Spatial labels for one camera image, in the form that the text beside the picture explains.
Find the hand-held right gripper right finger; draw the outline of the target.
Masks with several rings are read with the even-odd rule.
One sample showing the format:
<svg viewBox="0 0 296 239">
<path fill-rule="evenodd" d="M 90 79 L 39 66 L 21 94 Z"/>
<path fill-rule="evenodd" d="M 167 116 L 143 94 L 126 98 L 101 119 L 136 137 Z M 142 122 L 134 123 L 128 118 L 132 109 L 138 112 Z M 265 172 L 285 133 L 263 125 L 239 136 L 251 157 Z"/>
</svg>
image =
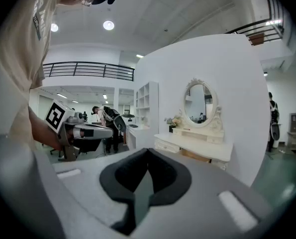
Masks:
<svg viewBox="0 0 296 239">
<path fill-rule="evenodd" d="M 192 175 L 181 163 L 148 149 L 148 172 L 152 178 L 153 191 L 149 197 L 149 206 L 165 206 L 174 204 L 190 188 Z"/>
</svg>

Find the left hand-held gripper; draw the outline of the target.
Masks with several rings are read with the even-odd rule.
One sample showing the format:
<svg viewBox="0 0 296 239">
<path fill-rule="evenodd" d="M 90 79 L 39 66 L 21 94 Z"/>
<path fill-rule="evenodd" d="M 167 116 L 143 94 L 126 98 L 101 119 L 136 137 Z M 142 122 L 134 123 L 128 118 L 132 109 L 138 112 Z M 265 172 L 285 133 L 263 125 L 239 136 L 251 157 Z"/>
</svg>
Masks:
<svg viewBox="0 0 296 239">
<path fill-rule="evenodd" d="M 102 139 L 113 136 L 112 129 L 86 123 L 81 112 L 58 100 L 53 100 L 45 121 L 62 146 L 61 161 L 75 161 L 80 153 L 96 151 Z"/>
</svg>

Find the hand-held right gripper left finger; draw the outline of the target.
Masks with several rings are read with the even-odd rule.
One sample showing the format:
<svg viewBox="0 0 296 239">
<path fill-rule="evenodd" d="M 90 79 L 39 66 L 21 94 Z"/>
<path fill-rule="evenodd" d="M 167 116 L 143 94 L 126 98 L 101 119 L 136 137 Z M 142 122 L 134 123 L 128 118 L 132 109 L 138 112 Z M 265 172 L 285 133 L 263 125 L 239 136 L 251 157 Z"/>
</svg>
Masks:
<svg viewBox="0 0 296 239">
<path fill-rule="evenodd" d="M 143 148 L 118 162 L 108 165 L 100 173 L 99 182 L 114 201 L 126 204 L 123 218 L 111 227 L 129 235 L 136 228 L 135 190 L 148 170 L 148 149 Z"/>
</svg>

